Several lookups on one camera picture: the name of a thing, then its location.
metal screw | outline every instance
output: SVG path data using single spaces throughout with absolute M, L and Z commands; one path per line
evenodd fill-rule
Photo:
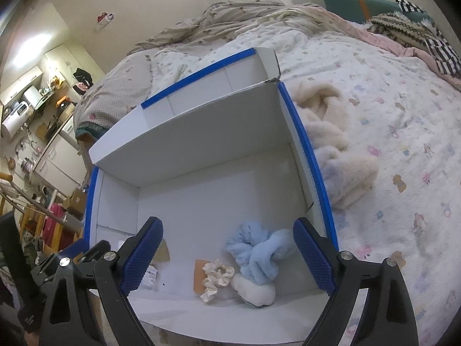
M 64 257 L 59 261 L 59 265 L 62 267 L 66 267 L 67 265 L 69 265 L 70 262 L 71 260 L 68 257 Z
M 104 254 L 104 260 L 107 260 L 108 262 L 111 262 L 112 260 L 115 259 L 115 256 L 117 256 L 117 254 L 113 251 L 109 251 L 109 252 L 106 252 Z
M 344 260 L 352 260 L 352 258 L 354 257 L 352 255 L 352 252 L 349 252 L 349 251 L 341 251 L 340 256 Z
M 396 262 L 393 258 L 391 258 L 391 257 L 389 257 L 389 258 L 386 259 L 386 263 L 387 263 L 387 265 L 389 265 L 390 267 L 395 267 L 395 266 L 397 265 L 397 262 Z

mattress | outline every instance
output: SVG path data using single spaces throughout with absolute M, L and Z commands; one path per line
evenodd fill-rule
M 455 259 L 461 253 L 461 95 L 417 57 L 397 57 L 328 29 L 328 22 L 315 29 L 312 21 L 292 16 L 260 20 L 228 41 L 177 40 L 145 50 L 156 66 L 151 94 L 251 47 L 275 50 L 286 84 L 305 79 L 339 88 L 349 101 L 349 151 L 379 160 L 373 188 L 349 208 L 333 210 L 339 248 L 361 260 L 397 261 L 420 344 L 434 345 L 461 305 Z M 352 340 L 365 294 L 344 345 Z M 156 328 L 149 334 L 162 344 L 196 342 Z

white plush object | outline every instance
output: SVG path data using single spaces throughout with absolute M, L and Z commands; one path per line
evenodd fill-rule
M 291 83 L 289 92 L 314 148 L 330 204 L 345 209 L 371 188 L 377 158 L 345 152 L 347 105 L 333 85 L 303 80 Z
M 236 273 L 230 281 L 238 295 L 253 306 L 270 306 L 275 300 L 275 286 L 273 282 L 264 285 L 257 285 L 243 277 L 240 273 Z
M 205 292 L 200 295 L 200 298 L 205 303 L 208 303 L 218 292 L 218 286 L 227 286 L 229 284 L 234 275 L 234 267 L 228 267 L 216 260 L 214 263 L 206 263 L 203 266 L 203 271 L 207 274 L 207 277 L 203 280 Z

bed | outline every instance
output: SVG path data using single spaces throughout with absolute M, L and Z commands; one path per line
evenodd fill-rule
M 250 47 L 275 50 L 287 84 L 329 82 L 343 93 L 348 150 L 375 156 L 379 173 L 358 201 L 333 210 L 340 250 L 374 262 L 393 257 L 412 299 L 420 344 L 436 344 L 461 305 L 461 82 L 437 74 L 427 53 L 313 4 L 217 3 L 136 45 L 92 87 L 74 114 L 83 150 L 149 96 Z M 344 345 L 352 340 L 359 311 L 357 306 Z M 197 344 L 147 328 L 154 342 Z

orange strap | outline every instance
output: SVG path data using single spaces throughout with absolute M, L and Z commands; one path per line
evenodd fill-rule
M 370 11 L 368 10 L 365 0 L 359 0 L 359 4 L 360 4 L 360 7 L 362 8 L 362 13 L 365 16 L 365 20 L 370 20 L 372 16 L 370 14 Z

